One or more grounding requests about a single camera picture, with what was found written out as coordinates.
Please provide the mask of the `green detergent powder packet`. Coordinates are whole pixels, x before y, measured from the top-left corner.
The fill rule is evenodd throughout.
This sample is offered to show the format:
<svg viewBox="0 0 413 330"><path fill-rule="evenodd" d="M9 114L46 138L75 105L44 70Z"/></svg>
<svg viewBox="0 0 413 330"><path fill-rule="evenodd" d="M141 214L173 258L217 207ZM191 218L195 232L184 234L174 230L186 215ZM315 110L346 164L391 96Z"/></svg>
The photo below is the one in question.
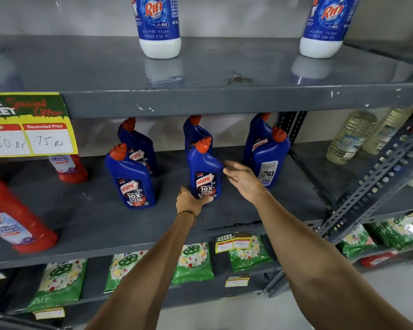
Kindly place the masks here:
<svg viewBox="0 0 413 330"><path fill-rule="evenodd" d="M46 265L40 285L26 312L39 312L63 307L78 301L87 270L88 260L77 259L53 262Z"/></svg>
<svg viewBox="0 0 413 330"><path fill-rule="evenodd" d="M121 280L147 252L147 250L143 250L114 255L109 267L104 294L113 292Z"/></svg>
<svg viewBox="0 0 413 330"><path fill-rule="evenodd" d="M184 283L213 280L209 244L207 242L184 245L179 256L171 283Z"/></svg>
<svg viewBox="0 0 413 330"><path fill-rule="evenodd" d="M371 222L366 224L366 228L387 247L398 251L413 249L413 213L381 222Z"/></svg>
<svg viewBox="0 0 413 330"><path fill-rule="evenodd" d="M254 266L273 261L260 235L251 237L249 249L232 249L228 251L228 255L233 273L240 273Z"/></svg>
<svg viewBox="0 0 413 330"><path fill-rule="evenodd" d="M338 244L342 254L349 260L353 260L364 251L378 248L378 244L371 238L363 225L358 225L347 234Z"/></svg>

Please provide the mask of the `person's right forearm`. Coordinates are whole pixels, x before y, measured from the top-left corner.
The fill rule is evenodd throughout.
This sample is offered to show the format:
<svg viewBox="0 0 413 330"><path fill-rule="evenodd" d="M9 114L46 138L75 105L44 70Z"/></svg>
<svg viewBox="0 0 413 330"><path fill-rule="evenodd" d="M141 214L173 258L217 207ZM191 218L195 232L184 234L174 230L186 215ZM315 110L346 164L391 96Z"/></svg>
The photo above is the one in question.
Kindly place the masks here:
<svg viewBox="0 0 413 330"><path fill-rule="evenodd" d="M315 330L413 330L339 251L264 188L251 192L297 305Z"/></svg>

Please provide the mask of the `yellow price offer sign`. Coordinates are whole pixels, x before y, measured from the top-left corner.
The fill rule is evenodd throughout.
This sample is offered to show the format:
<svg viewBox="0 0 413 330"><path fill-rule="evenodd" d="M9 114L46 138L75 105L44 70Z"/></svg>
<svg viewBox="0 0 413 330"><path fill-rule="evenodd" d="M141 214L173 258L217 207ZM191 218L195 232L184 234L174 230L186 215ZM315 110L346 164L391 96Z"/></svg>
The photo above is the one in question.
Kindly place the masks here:
<svg viewBox="0 0 413 330"><path fill-rule="evenodd" d="M66 104L55 92L0 92L0 158L78 154Z"/></svg>

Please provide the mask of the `person's left hand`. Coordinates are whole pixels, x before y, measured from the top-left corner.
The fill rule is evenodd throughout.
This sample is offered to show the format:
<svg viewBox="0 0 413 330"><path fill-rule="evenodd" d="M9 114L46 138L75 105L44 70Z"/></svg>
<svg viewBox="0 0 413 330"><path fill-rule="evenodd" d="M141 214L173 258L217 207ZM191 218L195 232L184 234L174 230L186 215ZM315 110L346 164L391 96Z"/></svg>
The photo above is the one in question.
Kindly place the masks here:
<svg viewBox="0 0 413 330"><path fill-rule="evenodd" d="M191 213L197 217L201 213L202 207L195 206L195 199L190 190L182 186L176 199L177 215Z"/></svg>

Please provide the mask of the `person's right hand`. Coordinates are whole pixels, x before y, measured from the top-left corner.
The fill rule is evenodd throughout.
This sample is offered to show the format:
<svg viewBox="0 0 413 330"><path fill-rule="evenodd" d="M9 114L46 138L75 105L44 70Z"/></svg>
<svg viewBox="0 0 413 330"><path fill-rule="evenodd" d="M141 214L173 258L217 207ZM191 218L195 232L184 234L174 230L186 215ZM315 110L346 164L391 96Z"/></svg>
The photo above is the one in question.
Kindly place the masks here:
<svg viewBox="0 0 413 330"><path fill-rule="evenodd" d="M244 171L240 172L238 185L233 185L240 194L251 204L257 205L267 194L267 189L257 179L252 170L244 166Z"/></svg>

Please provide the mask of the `person's left forearm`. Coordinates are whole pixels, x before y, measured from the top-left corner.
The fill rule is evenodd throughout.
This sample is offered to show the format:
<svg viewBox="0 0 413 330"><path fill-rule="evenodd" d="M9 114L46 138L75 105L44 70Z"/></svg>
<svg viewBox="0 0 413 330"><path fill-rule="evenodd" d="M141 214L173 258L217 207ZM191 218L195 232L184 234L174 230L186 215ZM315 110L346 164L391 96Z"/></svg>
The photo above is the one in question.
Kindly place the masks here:
<svg viewBox="0 0 413 330"><path fill-rule="evenodd" d="M164 236L122 279L85 330L156 330L187 234L196 217L176 216Z"/></svg>

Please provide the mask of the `white bottle with blue label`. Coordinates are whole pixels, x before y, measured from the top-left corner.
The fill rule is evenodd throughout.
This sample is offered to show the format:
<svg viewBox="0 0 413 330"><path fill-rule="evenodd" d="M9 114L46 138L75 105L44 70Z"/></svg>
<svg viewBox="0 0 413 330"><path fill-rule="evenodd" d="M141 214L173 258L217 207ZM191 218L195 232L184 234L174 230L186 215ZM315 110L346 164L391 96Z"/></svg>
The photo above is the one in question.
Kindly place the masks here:
<svg viewBox="0 0 413 330"><path fill-rule="evenodd" d="M139 43L151 59L172 59L181 50L177 0L131 0Z"/></svg>
<svg viewBox="0 0 413 330"><path fill-rule="evenodd" d="M313 0L299 43L305 57L329 59L341 48L360 0Z"/></svg>

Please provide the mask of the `large red cleaner bottle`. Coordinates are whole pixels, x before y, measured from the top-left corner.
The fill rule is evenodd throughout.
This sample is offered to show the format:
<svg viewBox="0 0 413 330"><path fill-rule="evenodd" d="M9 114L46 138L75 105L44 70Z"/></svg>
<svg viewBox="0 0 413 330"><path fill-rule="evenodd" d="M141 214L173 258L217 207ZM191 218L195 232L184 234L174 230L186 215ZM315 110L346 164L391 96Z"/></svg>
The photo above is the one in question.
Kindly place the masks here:
<svg viewBox="0 0 413 330"><path fill-rule="evenodd" d="M22 204L1 179L0 238L21 254L39 253L58 242L57 234Z"/></svg>

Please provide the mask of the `red packet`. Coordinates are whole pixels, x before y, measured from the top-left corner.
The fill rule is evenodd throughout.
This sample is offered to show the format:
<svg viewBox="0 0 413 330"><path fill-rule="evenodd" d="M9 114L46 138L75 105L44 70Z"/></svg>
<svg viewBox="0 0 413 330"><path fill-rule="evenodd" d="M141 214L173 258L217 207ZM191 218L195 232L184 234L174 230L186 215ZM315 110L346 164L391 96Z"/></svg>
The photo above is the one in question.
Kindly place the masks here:
<svg viewBox="0 0 413 330"><path fill-rule="evenodd" d="M398 251L392 251L392 252L387 252L387 253L381 253L373 256L367 256L364 258L359 259L359 263L367 268L376 268L379 264L382 262L395 257L398 255Z"/></svg>

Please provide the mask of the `grey perforated metal shelf rack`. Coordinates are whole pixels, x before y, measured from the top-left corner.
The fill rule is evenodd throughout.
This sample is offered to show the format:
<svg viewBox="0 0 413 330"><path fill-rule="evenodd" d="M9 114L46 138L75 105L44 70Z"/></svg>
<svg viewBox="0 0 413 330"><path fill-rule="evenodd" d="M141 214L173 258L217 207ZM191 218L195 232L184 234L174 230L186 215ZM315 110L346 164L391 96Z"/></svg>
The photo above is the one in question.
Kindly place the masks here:
<svg viewBox="0 0 413 330"><path fill-rule="evenodd" d="M413 42L347 42L332 61L328 79L334 86L297 87L302 102L295 111L281 112L297 119L292 138L309 111L337 112L349 108L413 105ZM340 242L357 224L379 222L413 209L413 191L405 191L413 177L413 113L378 155L363 154L340 166L323 154L328 142L292 145L291 177L281 177L271 193L291 213L330 243Z"/></svg>

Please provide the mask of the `row of blue cleaner bottles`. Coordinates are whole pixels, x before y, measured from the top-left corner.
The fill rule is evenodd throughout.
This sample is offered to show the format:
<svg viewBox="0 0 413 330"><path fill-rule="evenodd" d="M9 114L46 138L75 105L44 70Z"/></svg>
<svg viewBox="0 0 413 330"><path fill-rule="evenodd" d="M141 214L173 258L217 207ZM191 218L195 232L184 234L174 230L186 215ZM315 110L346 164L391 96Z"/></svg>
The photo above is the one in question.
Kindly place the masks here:
<svg viewBox="0 0 413 330"><path fill-rule="evenodd" d="M265 187L271 187L276 181L291 147L284 130L267 124L270 115L259 113L252 119L243 153L243 162ZM201 119L201 115L193 115L183 125L186 158L196 142L212 137L200 126ZM137 132L135 127L135 117L121 123L117 132L121 143L106 155L105 165L124 204L131 209L144 209L156 204L151 178L156 176L158 169L151 139Z"/></svg>

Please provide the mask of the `blue red-capped toilet cleaner bottle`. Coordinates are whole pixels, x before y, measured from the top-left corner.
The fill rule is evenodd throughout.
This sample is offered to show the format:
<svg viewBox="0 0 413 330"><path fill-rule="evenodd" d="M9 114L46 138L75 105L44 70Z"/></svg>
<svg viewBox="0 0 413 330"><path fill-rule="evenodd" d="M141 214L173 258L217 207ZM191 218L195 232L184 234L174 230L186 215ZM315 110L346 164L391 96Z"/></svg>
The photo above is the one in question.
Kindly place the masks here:
<svg viewBox="0 0 413 330"><path fill-rule="evenodd" d="M217 199L222 193L223 164L210 152L212 137L200 139L190 149L187 160L190 191L196 199L211 196Z"/></svg>

